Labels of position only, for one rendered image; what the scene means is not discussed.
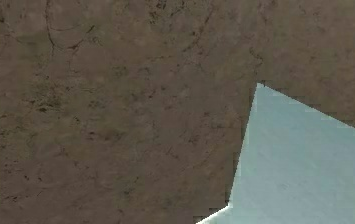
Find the pale blue bed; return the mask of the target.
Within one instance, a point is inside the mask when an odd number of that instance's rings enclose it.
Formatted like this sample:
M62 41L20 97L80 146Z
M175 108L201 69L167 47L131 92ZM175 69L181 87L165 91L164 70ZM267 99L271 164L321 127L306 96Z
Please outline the pale blue bed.
M355 128L257 84L229 202L196 224L355 224Z

